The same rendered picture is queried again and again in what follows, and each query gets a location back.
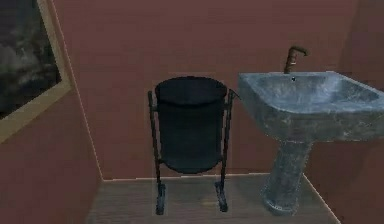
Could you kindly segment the black bin on metal stand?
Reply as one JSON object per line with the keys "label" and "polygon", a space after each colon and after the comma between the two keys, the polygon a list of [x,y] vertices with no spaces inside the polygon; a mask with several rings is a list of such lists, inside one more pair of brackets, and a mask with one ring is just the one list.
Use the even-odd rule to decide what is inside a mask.
{"label": "black bin on metal stand", "polygon": [[166,198],[161,165],[180,174],[199,174],[220,166],[220,179],[214,186],[219,209],[228,210],[225,178],[237,96],[222,82],[198,76],[170,78],[147,92],[158,215],[164,213]]}

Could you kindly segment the bronze sink tap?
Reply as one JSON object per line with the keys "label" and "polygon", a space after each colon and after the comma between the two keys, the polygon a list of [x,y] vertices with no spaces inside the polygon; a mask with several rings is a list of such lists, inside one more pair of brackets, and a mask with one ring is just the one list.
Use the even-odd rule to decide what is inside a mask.
{"label": "bronze sink tap", "polygon": [[285,67],[283,69],[283,72],[285,74],[289,74],[291,72],[292,68],[296,65],[297,53],[302,53],[304,56],[309,55],[309,51],[307,49],[305,49],[304,47],[291,46],[288,50],[288,55],[287,55]]}

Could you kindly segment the grey stone pedestal sink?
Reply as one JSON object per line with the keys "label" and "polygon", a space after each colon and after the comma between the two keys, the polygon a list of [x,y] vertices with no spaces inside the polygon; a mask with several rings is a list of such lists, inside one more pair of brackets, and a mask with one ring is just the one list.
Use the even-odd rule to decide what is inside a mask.
{"label": "grey stone pedestal sink", "polygon": [[384,92],[334,71],[241,73],[238,95],[257,127],[279,142],[260,192],[275,216],[297,212],[315,142],[384,138]]}

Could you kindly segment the dark framed wall picture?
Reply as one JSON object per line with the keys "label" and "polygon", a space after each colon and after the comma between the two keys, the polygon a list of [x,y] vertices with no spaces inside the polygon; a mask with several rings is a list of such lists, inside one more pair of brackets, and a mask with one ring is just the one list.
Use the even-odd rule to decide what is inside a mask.
{"label": "dark framed wall picture", "polygon": [[0,0],[0,144],[72,89],[53,0]]}

